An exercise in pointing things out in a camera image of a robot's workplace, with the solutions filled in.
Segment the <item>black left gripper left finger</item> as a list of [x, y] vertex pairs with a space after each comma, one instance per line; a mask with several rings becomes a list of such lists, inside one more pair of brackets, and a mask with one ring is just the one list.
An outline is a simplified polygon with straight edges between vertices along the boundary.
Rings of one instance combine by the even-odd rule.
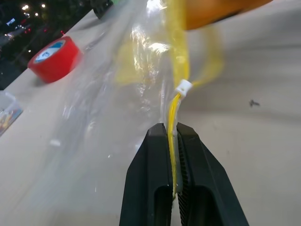
[[170, 226], [173, 180], [164, 124], [148, 129], [127, 170], [119, 226]]

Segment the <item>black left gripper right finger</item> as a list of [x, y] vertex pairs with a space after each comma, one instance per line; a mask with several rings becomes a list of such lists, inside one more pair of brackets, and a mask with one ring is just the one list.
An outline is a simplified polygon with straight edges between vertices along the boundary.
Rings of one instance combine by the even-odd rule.
[[196, 131], [177, 124], [183, 190], [182, 226], [249, 226], [224, 167]]

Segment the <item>clear plastic bag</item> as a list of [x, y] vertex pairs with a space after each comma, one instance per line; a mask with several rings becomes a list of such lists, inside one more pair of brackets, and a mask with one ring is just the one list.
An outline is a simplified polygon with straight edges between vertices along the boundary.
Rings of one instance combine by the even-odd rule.
[[45, 177], [63, 197], [108, 195], [146, 131], [162, 123], [172, 197], [182, 187], [175, 143], [187, 93], [219, 76], [223, 58], [214, 24], [203, 25], [201, 71], [192, 73], [184, 0], [113, 0], [82, 59], [74, 63], [48, 145]]

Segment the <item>orange snack pack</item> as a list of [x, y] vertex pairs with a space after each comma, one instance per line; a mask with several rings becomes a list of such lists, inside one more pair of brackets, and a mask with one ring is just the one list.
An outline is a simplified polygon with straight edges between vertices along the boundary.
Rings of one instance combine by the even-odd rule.
[[184, 29], [195, 30], [208, 24], [259, 8], [273, 0], [183, 0]]

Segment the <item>red tape roll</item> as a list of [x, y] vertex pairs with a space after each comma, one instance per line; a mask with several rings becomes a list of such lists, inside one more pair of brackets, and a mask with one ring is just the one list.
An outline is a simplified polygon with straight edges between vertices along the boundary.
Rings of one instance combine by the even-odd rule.
[[80, 62], [83, 53], [69, 36], [63, 36], [41, 49], [28, 63], [43, 82], [52, 83], [69, 74]]

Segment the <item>clear plastic storage box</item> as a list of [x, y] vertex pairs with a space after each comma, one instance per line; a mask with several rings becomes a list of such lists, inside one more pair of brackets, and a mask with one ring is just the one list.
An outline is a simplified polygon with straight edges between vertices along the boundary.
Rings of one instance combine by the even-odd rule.
[[0, 91], [0, 137], [22, 112], [23, 109], [13, 95]]

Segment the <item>black object with ridges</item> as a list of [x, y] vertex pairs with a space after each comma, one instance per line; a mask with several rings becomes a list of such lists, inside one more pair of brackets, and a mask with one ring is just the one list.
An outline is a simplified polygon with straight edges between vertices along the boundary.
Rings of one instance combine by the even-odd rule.
[[113, 6], [112, 0], [90, 0], [92, 10], [98, 19], [105, 14], [105, 12]]

